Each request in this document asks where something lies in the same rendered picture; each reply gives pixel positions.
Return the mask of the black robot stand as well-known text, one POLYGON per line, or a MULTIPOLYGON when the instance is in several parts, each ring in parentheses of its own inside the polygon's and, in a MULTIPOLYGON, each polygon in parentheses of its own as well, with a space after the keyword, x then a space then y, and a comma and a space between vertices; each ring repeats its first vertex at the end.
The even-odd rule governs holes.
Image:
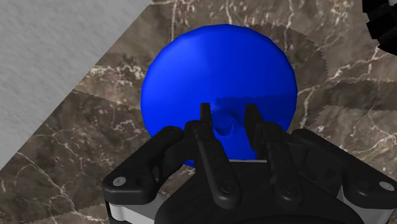
POLYGON ((397 56, 397 0, 362 0, 362 9, 371 38, 381 50, 397 56))

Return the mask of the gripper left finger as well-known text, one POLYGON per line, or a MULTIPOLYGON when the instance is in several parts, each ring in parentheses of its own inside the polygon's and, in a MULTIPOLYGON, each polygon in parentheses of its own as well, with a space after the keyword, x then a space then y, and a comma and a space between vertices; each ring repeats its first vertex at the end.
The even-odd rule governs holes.
POLYGON ((192 160, 203 173, 213 201, 233 209, 242 190, 221 143, 212 131, 211 107, 200 105, 199 120, 180 129, 166 126, 131 154, 102 181, 104 200, 114 205, 143 205, 157 196, 159 188, 182 164, 192 160))

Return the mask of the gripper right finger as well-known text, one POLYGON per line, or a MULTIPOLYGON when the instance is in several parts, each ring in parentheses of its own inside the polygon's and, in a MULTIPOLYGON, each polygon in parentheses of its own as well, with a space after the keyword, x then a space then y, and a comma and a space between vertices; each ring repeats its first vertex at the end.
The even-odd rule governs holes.
POLYGON ((303 200, 302 178, 330 195, 342 192, 355 206, 396 209, 397 181, 307 129, 285 132, 266 122, 254 104, 246 106, 244 128, 257 158, 270 166, 277 196, 303 200))

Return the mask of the blue round ball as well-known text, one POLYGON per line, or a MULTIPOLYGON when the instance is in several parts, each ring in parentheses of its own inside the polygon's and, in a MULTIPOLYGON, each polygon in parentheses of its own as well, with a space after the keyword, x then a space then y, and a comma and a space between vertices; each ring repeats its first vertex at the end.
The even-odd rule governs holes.
POLYGON ((149 66, 141 88, 146 130, 184 127, 211 108, 214 135, 230 159, 252 160, 244 130, 247 104, 288 129, 296 111, 297 84, 286 54, 248 27, 207 25, 180 35, 149 66))

